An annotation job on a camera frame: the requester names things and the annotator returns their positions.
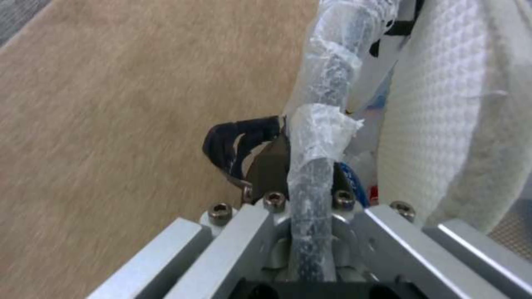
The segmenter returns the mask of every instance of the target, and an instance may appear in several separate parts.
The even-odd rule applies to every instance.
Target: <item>silver metal bar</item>
[[[455,219],[424,229],[434,241],[511,298],[532,298],[532,265]]]
[[[227,298],[240,278],[259,277],[272,240],[272,215],[245,204],[165,298]]]
[[[162,298],[211,240],[209,228],[178,218],[88,298]]]
[[[387,206],[366,209],[352,227],[364,264],[381,281],[411,281],[429,298],[505,297]]]

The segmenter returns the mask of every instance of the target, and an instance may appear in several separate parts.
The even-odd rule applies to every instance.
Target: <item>gray floor mat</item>
[[[49,2],[50,0],[0,0],[0,46]]]

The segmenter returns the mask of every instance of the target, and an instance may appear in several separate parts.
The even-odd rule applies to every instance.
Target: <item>bolt head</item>
[[[262,200],[264,208],[272,213],[280,213],[285,210],[286,197],[281,192],[268,192]]]
[[[410,222],[414,222],[415,210],[409,203],[395,201],[390,203],[390,207],[403,218],[407,219]]]
[[[224,226],[232,218],[232,206],[227,203],[213,204],[208,211],[209,221],[216,226]]]
[[[341,211],[351,211],[355,207],[355,198],[349,191],[337,190],[332,197],[332,207]]]

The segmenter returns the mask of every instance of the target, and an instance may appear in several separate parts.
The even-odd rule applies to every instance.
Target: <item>textured white fabric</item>
[[[490,230],[532,168],[532,38],[514,1],[428,0],[395,68],[379,200]]]

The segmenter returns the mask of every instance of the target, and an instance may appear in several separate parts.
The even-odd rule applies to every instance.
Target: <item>plastic wrap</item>
[[[333,281],[331,187],[333,163],[362,126],[338,107],[306,104],[291,120],[288,190],[292,204],[290,277]]]
[[[333,163],[359,123],[343,115],[371,44],[394,19],[400,0],[322,0],[302,66],[285,107],[290,139],[292,280],[334,281],[331,251]]]

